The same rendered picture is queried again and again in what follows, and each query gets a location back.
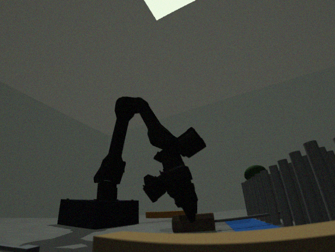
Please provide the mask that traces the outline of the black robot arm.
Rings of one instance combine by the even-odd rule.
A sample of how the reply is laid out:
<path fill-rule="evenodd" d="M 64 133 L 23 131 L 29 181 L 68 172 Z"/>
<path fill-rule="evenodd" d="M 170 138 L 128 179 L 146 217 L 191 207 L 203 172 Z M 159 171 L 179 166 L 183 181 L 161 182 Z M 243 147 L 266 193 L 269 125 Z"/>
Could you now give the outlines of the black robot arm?
<path fill-rule="evenodd" d="M 183 157 L 191 157 L 206 147 L 205 142 L 195 131 L 189 128 L 178 138 L 169 132 L 157 119 L 148 103 L 140 97 L 120 97 L 115 104 L 116 124 L 113 131 L 108 155 L 94 176 L 94 183 L 98 183 L 97 199 L 103 201 L 117 201 L 117 184 L 120 184 L 126 162 L 122 160 L 122 152 L 130 119 L 137 113 L 142 117 L 147 126 L 148 138 L 151 145 L 162 149 L 153 159 L 164 166 L 173 160 L 182 160 Z M 182 160 L 183 161 L 183 160 Z M 160 176 L 146 175 L 144 177 L 143 190 L 154 203 L 160 196 L 170 189 L 165 189 Z M 104 181 L 107 180 L 107 181 Z"/>

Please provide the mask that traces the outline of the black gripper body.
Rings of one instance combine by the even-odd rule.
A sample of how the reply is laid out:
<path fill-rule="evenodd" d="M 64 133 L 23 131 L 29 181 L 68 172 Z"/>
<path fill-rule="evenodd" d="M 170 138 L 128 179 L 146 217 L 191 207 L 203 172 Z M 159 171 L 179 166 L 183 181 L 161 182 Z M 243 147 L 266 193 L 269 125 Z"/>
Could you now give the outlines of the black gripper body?
<path fill-rule="evenodd" d="M 173 160 L 167 163 L 164 166 L 160 179 L 164 188 L 169 188 L 170 190 L 175 190 L 192 183 L 191 172 L 182 160 Z"/>

